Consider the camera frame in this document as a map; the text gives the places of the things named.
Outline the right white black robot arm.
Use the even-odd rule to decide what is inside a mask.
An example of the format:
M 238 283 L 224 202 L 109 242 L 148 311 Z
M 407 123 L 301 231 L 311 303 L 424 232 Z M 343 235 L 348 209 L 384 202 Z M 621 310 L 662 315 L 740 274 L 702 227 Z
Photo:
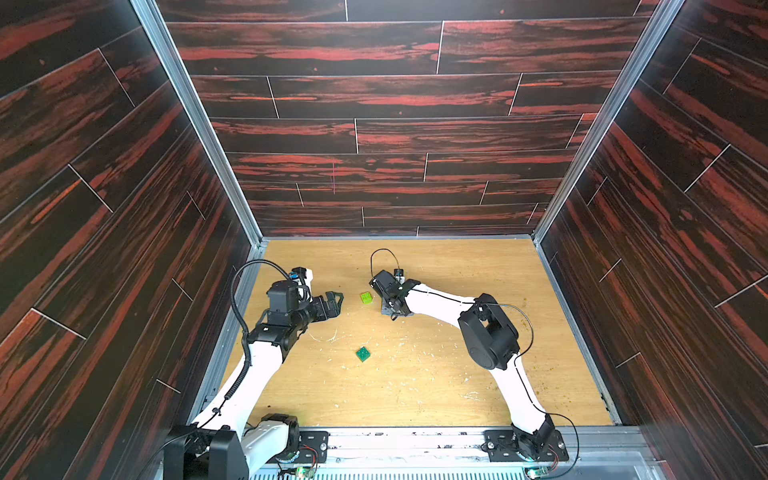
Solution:
M 527 378 L 519 333 L 494 297 L 462 297 L 405 280 L 384 270 L 370 286 L 393 317 L 426 315 L 460 330 L 471 359 L 488 370 L 510 412 L 512 450 L 525 460 L 566 460 L 568 452 L 551 415 Z

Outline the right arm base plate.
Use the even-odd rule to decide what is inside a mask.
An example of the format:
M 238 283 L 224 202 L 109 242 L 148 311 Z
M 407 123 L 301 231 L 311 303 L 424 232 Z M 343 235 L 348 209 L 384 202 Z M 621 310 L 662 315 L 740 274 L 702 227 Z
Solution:
M 516 428 L 486 430 L 481 449 L 491 462 L 565 462 L 570 459 L 562 434 L 552 430 L 547 438 Z

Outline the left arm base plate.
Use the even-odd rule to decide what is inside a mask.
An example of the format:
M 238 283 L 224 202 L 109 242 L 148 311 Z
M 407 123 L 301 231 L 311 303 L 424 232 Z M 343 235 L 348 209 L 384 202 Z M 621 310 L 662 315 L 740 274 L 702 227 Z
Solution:
M 289 435 L 283 452 L 275 455 L 275 464 L 324 464 L 327 461 L 330 433 L 323 430 L 299 430 Z

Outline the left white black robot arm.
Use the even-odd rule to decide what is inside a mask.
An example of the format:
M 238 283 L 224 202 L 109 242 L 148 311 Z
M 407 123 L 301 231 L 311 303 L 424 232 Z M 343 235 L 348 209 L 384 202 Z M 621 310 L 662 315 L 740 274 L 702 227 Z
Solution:
M 162 445 L 164 479 L 249 479 L 265 464 L 289 463 L 303 450 L 296 417 L 249 417 L 271 378 L 312 323 L 336 318 L 344 296 L 312 293 L 312 272 L 293 269 L 267 291 L 269 305 L 245 333 L 238 370 L 188 426 L 175 427 Z

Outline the dark green lego brick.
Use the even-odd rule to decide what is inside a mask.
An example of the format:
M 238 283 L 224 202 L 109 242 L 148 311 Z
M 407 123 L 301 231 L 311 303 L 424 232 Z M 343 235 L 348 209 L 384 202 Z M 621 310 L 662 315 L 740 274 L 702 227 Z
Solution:
M 368 360 L 371 356 L 370 351 L 365 347 L 360 347 L 356 352 L 355 355 L 361 362 L 365 362 Z

